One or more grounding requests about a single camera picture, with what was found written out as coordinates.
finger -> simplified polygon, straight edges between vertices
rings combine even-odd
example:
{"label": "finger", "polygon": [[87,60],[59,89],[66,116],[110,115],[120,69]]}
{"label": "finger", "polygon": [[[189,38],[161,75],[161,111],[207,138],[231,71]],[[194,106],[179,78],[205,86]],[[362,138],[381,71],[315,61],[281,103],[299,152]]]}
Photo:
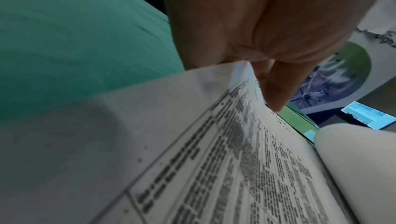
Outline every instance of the finger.
{"label": "finger", "polygon": [[276,61],[260,87],[264,100],[274,112],[280,112],[287,101],[321,60],[304,63]]}
{"label": "finger", "polygon": [[257,81],[260,84],[260,87],[264,87],[264,83],[268,78],[269,71],[274,63],[274,60],[267,59],[264,61],[252,61],[250,64],[252,65],[253,71],[257,78]]}

teal fabric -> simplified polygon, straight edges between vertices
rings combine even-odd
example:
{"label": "teal fabric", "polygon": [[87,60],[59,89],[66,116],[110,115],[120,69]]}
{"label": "teal fabric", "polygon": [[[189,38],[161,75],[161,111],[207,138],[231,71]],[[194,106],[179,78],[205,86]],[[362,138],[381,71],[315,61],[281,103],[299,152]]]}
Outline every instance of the teal fabric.
{"label": "teal fabric", "polygon": [[0,4],[0,122],[184,71],[143,0]]}

hand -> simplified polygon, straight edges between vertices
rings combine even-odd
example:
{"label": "hand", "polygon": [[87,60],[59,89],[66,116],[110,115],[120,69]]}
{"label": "hand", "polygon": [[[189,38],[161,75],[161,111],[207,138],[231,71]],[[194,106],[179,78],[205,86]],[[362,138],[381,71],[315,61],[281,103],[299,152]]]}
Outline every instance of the hand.
{"label": "hand", "polygon": [[280,111],[375,1],[165,0],[165,5],[186,69],[250,61],[266,103]]}

book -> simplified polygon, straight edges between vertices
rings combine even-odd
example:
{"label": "book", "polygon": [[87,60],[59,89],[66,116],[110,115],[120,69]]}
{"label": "book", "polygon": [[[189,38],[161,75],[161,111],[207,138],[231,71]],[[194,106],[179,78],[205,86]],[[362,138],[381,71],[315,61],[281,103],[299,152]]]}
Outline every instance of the book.
{"label": "book", "polygon": [[309,143],[248,62],[188,71],[0,127],[0,222],[394,223],[395,134]]}

open book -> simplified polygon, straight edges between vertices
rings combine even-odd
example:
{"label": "open book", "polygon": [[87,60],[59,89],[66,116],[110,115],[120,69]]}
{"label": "open book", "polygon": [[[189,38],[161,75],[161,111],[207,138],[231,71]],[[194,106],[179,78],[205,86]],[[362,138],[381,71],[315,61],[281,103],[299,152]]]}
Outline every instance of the open book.
{"label": "open book", "polygon": [[0,140],[0,223],[396,223],[395,135],[330,126],[315,149],[247,62],[10,123]]}

